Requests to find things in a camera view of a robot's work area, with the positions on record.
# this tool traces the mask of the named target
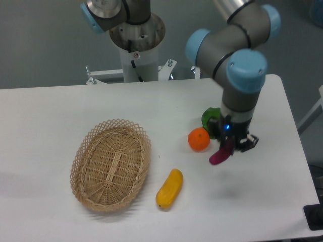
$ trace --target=toy fruit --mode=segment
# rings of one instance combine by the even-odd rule
[[[204,128],[196,128],[188,135],[188,143],[195,151],[202,151],[210,144],[210,136]]]
[[[209,127],[209,121],[212,118],[212,121],[220,120],[220,108],[213,108],[209,107],[203,114],[202,114],[202,126],[210,135],[210,139],[215,140],[219,134],[214,133],[214,130]]]
[[[163,186],[156,195],[156,202],[161,208],[169,208],[183,185],[183,174],[178,169],[172,169]]]
[[[232,152],[233,139],[227,138],[224,146],[210,157],[209,162],[212,165],[219,165],[220,163],[226,161],[231,156]]]

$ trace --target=silver metal cylinder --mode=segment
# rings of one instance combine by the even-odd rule
[[[87,0],[87,6],[100,18],[113,18],[121,9],[121,0]]]
[[[225,20],[228,20],[235,11],[250,1],[251,0],[213,0]]]

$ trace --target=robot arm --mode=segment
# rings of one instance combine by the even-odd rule
[[[254,0],[213,1],[228,26],[219,33],[197,30],[186,44],[186,55],[224,89],[220,119],[209,121],[220,147],[230,140],[232,153],[246,151],[258,141],[249,125],[267,72],[265,57],[252,49],[278,34],[281,19],[275,8]],[[165,35],[163,22],[150,12],[150,0],[87,0],[81,9],[95,32],[110,30],[115,45],[129,53],[153,49]],[[144,71],[136,75],[153,79]]]
[[[269,5],[249,0],[214,0],[228,26],[219,33],[197,30],[186,44],[186,55],[223,87],[220,120],[210,120],[220,147],[233,140],[233,149],[253,148],[258,138],[249,125],[264,85],[267,61],[252,49],[276,36],[281,19]]]
[[[124,22],[144,24],[151,15],[150,0],[87,0],[81,10],[96,33],[106,32]]]

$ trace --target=cable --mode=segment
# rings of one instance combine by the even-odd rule
[[[323,167],[320,167],[318,165],[308,165],[309,167],[316,167],[316,168],[319,168],[319,169],[322,169],[323,170]]]
[[[130,39],[128,39],[128,53],[131,53],[131,40]],[[141,75],[139,75],[139,73],[137,72],[135,61],[131,60],[130,62],[131,62],[131,65],[132,65],[133,69],[135,70],[135,72],[137,74],[137,77],[138,77],[139,81],[143,82],[143,79],[142,79]]]

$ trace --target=blue joint cap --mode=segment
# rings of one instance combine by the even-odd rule
[[[81,4],[81,10],[82,10],[83,16],[85,17],[85,20],[90,25],[93,32],[96,34],[104,33],[104,30],[101,29],[101,27],[98,25],[98,23],[93,18],[93,16],[90,14],[90,11],[87,9],[87,7],[84,3]]]
[[[271,33],[268,40],[274,38],[281,30],[282,20],[279,12],[273,6],[266,4],[262,7],[267,11],[270,21],[271,21]]]
[[[188,39],[185,47],[186,57],[196,65],[196,58],[198,50],[202,44],[203,39],[208,35],[210,31],[207,29],[196,30]]]
[[[241,49],[235,52],[227,64],[227,78],[239,91],[255,93],[264,85],[267,60],[259,51]]]

